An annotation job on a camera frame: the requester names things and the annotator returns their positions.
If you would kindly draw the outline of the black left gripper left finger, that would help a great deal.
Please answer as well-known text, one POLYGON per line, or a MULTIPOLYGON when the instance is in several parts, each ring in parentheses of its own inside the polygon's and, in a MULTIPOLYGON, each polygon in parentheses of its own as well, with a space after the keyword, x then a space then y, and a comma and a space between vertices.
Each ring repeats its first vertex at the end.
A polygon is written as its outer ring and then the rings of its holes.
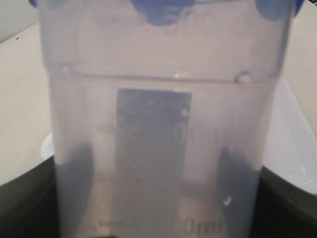
POLYGON ((93 149, 82 143, 64 164, 51 156, 0 186, 2 238, 74 237, 93 180, 93 149))

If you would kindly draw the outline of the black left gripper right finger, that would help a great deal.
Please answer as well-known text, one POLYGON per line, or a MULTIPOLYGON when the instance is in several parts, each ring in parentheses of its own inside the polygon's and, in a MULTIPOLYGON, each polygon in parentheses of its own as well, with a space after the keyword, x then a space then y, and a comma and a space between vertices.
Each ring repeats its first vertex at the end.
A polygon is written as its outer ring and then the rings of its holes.
POLYGON ((230 238, 315 238, 317 197, 239 153, 220 152, 220 206, 230 238))

